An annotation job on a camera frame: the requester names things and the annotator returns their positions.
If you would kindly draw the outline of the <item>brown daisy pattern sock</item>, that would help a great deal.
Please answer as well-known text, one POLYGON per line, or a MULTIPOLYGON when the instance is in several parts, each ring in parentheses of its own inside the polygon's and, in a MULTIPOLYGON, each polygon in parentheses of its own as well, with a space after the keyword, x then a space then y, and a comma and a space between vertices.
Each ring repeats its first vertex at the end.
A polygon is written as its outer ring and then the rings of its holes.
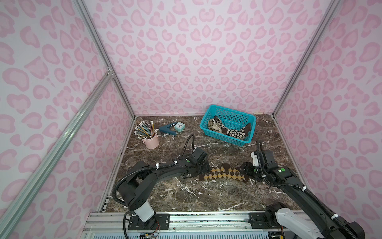
POLYGON ((222 124, 222 134, 229 137, 244 140, 251 132, 251 127, 252 125, 251 123, 249 123, 246 126, 244 126, 242 129, 237 130, 237 129, 229 129, 224 124, 222 124))

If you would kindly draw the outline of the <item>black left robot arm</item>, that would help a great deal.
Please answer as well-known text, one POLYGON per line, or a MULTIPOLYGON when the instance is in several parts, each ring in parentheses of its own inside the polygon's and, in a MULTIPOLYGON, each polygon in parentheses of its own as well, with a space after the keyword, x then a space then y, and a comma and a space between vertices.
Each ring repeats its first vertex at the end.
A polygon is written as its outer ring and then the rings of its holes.
POLYGON ((155 211, 148 199, 155 185, 175 177, 196 177, 210 172, 208 155, 200 148, 181 155, 172 162, 147 164, 137 162, 112 190, 115 202, 128 208, 146 223, 154 219, 155 211))

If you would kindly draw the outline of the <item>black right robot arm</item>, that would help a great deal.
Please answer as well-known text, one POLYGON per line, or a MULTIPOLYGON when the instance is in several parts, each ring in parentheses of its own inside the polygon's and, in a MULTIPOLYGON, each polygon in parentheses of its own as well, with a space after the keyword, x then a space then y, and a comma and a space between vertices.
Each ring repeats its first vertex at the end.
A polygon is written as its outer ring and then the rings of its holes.
POLYGON ((252 162, 245 162, 240 172, 246 178, 265 182, 287 194, 310 218, 311 222, 296 216, 282 203, 266 207, 264 224, 283 227, 301 239, 363 239, 364 229, 357 223, 349 223, 316 197, 288 167, 280 167, 269 150, 252 152, 252 162))

